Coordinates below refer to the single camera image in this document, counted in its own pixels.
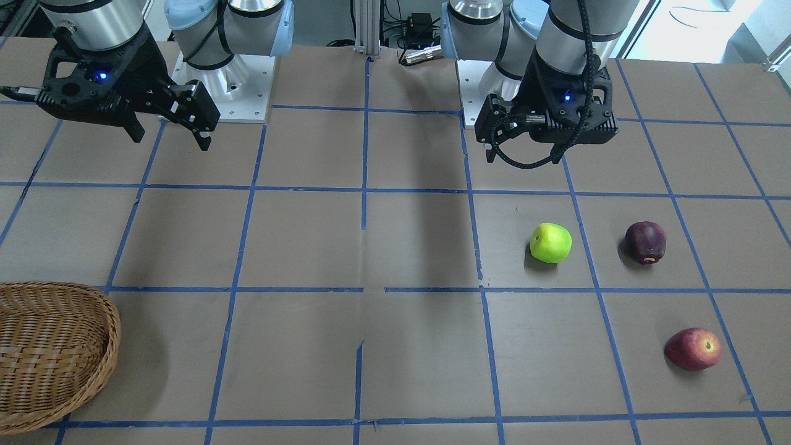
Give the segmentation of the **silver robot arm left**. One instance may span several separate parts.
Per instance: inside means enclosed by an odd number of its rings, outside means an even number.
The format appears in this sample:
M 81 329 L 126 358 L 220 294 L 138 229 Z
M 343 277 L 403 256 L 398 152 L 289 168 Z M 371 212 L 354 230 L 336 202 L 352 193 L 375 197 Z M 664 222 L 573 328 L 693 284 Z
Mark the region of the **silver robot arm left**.
M 560 163 L 619 132 L 607 62 L 636 1 L 449 1 L 443 56 L 491 63 L 475 138 L 486 160 L 518 169 Z

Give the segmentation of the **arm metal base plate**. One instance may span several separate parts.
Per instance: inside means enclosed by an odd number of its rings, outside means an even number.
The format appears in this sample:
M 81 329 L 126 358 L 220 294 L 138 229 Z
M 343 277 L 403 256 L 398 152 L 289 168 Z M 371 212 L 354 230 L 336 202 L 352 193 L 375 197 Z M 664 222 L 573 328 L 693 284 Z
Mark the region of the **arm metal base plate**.
M 221 123 L 265 124 L 278 58 L 236 54 L 229 64 L 201 70 L 176 59 L 172 78 L 179 84 L 200 80 L 220 112 Z
M 476 118 L 489 94 L 496 93 L 500 98 L 510 101 L 522 84 L 522 78 L 503 74 L 493 61 L 458 60 L 457 76 L 466 129 L 474 129 Z

